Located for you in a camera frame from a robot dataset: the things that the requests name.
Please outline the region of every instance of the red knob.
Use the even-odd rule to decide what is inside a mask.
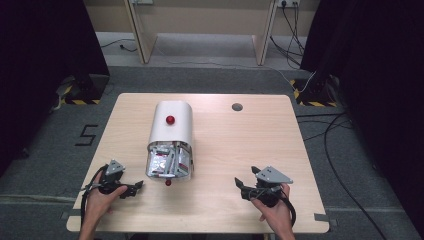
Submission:
[[[174,124],[175,123],[174,116],[168,116],[168,117],[166,117],[166,123],[168,123],[169,125]]]

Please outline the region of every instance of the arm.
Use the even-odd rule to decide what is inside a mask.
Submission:
[[[102,173],[97,174],[95,183],[98,183]],[[79,240],[92,240],[94,239],[94,232],[96,231],[97,224],[101,217],[106,212],[110,211],[110,206],[113,201],[127,190],[127,186],[117,188],[111,194],[102,194],[99,189],[94,188],[90,191],[87,198],[87,207],[85,209],[85,218],[81,226]]]
[[[281,184],[281,187],[285,195],[289,197],[289,185]],[[259,221],[262,222],[266,220],[268,225],[281,240],[295,239],[291,226],[290,210],[287,208],[286,204],[283,203],[283,201],[278,201],[278,203],[272,208],[265,206],[258,199],[251,199],[251,202],[262,213]]]

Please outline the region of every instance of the wooden desk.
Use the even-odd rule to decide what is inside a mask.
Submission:
[[[145,175],[147,144],[156,104],[185,100],[193,109],[194,172],[186,182]],[[232,110],[234,103],[242,111]],[[325,214],[290,99],[283,95],[146,94],[119,96],[94,155],[85,186],[97,169],[115,158],[126,166],[123,183],[144,180],[136,197],[118,199],[97,231],[164,233],[272,233],[260,212],[235,186],[234,177],[254,186],[251,166],[271,165],[294,180],[290,199],[297,211],[296,233],[324,233]],[[80,208],[81,194],[74,205]],[[79,231],[80,217],[70,217]]]
[[[158,33],[251,35],[256,62],[265,61],[275,0],[124,0],[142,63],[148,63]]]

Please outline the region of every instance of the power outlet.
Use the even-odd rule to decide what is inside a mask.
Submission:
[[[278,0],[277,7],[283,7],[283,1],[286,1],[286,8],[299,7],[300,0]]]

